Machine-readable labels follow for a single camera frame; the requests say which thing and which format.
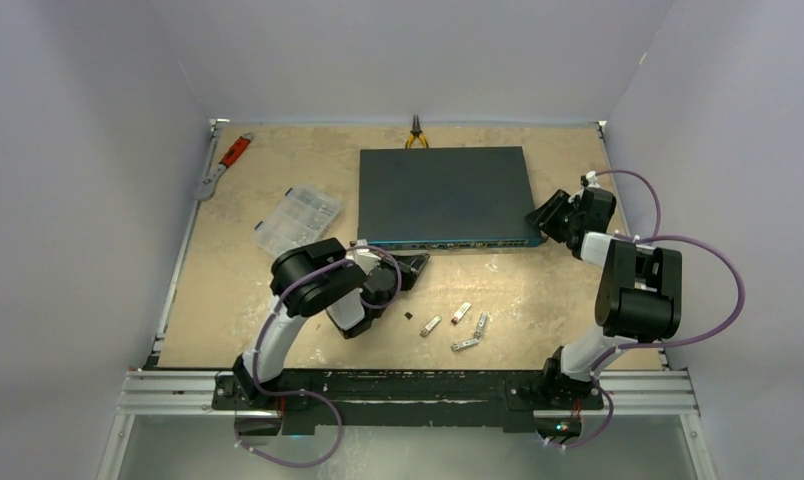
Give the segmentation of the small white plug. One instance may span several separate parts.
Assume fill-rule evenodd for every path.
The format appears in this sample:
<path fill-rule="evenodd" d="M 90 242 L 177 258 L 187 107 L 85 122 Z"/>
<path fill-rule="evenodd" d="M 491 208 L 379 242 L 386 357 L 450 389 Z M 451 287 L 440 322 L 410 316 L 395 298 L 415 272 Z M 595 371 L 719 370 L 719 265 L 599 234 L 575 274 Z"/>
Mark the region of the small white plug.
<path fill-rule="evenodd" d="M 441 316 L 433 317 L 423 326 L 423 328 L 420 331 L 420 336 L 423 338 L 428 337 L 431 334 L 431 332 L 435 329 L 435 327 L 440 324 L 441 321 L 442 321 Z"/>
<path fill-rule="evenodd" d="M 457 325 L 466 315 L 466 313 L 471 308 L 472 304 L 470 302 L 463 302 L 458 309 L 454 312 L 451 318 L 451 324 Z"/>
<path fill-rule="evenodd" d="M 477 320 L 475 330 L 473 332 L 473 337 L 475 339 L 480 339 L 483 336 L 484 330 L 489 320 L 489 313 L 482 312 Z"/>
<path fill-rule="evenodd" d="M 465 349 L 471 348 L 473 346 L 476 346 L 476 345 L 479 344 L 479 342 L 480 342 L 480 340 L 478 338 L 470 338 L 470 339 L 462 340 L 462 341 L 459 341 L 459 342 L 455 342 L 455 343 L 453 343 L 451 345 L 451 351 L 453 353 L 457 353 L 457 352 L 460 352 L 462 350 L 465 350 Z"/>

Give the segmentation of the dark grey network switch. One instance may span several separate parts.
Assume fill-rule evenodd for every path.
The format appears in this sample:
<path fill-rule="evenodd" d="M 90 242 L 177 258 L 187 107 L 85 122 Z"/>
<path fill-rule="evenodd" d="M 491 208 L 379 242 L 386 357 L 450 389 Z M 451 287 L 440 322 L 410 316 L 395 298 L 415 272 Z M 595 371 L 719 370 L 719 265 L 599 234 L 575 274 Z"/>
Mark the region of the dark grey network switch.
<path fill-rule="evenodd" d="M 534 248 L 519 146 L 363 149 L 357 237 L 385 250 Z"/>

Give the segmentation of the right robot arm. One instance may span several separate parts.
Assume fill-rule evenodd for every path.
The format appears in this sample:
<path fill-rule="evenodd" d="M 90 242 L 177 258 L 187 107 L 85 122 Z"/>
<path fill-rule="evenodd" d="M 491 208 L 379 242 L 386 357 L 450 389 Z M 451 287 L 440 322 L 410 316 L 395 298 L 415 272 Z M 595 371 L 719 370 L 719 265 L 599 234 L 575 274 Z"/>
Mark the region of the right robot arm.
<path fill-rule="evenodd" d="M 594 324 L 579 340 L 559 347 L 532 389 L 554 407 L 585 397 L 596 374 L 627 348 L 671 338 L 681 321 L 682 256 L 620 240 L 607 229 L 616 198 L 598 187 L 557 191 L 527 214 L 527 222 L 572 255 L 601 267 Z"/>

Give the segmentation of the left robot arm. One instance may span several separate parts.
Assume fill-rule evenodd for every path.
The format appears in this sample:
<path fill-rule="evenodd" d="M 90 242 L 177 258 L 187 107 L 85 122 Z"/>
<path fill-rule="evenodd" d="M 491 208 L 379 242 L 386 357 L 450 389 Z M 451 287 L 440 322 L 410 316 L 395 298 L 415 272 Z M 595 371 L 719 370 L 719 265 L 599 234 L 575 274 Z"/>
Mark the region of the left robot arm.
<path fill-rule="evenodd" d="M 429 260 L 427 253 L 392 254 L 364 240 L 345 247 L 336 238 L 281 254 L 271 267 L 267 319 L 233 366 L 238 397 L 253 409 L 270 405 L 308 319 L 324 312 L 344 338 L 357 337 L 415 286 Z"/>

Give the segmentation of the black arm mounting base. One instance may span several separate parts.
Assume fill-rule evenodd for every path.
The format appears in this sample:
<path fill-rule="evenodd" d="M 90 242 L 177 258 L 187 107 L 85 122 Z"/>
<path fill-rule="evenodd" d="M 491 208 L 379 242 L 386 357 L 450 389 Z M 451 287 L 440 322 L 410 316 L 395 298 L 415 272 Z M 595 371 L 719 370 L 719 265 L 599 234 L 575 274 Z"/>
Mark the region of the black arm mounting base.
<path fill-rule="evenodd" d="M 567 391 L 544 381 L 540 370 L 286 369 L 259 392 L 248 374 L 233 371 L 215 376 L 212 407 L 241 417 L 269 411 L 285 435 L 311 435 L 337 422 L 527 433 L 545 428 L 547 414 L 603 408 L 593 387 Z"/>

